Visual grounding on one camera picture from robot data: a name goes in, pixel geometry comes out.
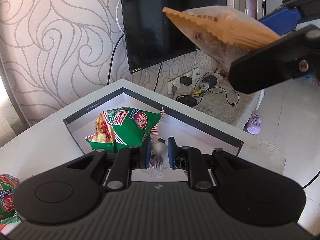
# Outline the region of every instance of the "purple bottle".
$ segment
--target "purple bottle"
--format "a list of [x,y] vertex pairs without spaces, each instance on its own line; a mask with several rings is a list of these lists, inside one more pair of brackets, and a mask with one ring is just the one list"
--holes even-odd
[[247,122],[247,131],[251,134],[258,134],[261,131],[261,120],[257,114],[251,115]]

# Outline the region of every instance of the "green snack bag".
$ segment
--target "green snack bag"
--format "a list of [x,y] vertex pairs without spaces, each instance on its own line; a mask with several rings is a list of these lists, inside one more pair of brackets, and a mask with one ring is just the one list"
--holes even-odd
[[0,175],[0,225],[19,221],[12,202],[12,195],[18,183],[18,179],[9,174]]
[[116,153],[127,146],[141,146],[146,136],[158,136],[158,114],[131,107],[121,107],[100,113],[96,119],[96,133],[86,137],[93,150],[105,149]]

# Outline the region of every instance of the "snack in clear wrapper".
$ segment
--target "snack in clear wrapper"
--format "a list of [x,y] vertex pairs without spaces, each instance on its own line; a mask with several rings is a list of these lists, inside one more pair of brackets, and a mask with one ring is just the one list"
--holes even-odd
[[0,175],[0,225],[20,221],[12,202],[12,196],[19,180],[9,174]]
[[281,37],[250,16],[226,6],[207,6],[179,12],[162,10],[173,24],[210,56],[225,73],[233,61]]
[[93,150],[104,149],[117,153],[127,146],[141,146],[146,136],[158,136],[158,122],[164,110],[158,114],[131,107],[121,107],[100,113],[96,119],[96,133],[86,137]]

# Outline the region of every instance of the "ribbed black surface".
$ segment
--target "ribbed black surface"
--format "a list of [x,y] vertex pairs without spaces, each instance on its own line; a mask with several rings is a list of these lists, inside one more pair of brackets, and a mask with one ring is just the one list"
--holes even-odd
[[209,193],[193,191],[186,182],[132,182],[125,191],[107,194],[81,220],[51,227],[22,222],[9,238],[309,240],[312,236],[295,223],[277,228],[241,223],[227,215]]

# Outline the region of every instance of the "white table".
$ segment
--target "white table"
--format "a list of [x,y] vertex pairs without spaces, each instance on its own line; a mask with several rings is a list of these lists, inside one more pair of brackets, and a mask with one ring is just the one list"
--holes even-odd
[[215,127],[244,142],[240,158],[269,170],[283,173],[285,153],[257,137],[232,127],[207,114],[187,107],[126,80],[116,81],[64,107],[32,126],[0,148],[0,173],[16,176],[20,181],[82,156],[78,145],[66,129],[63,119],[103,96],[125,87],[147,98]]

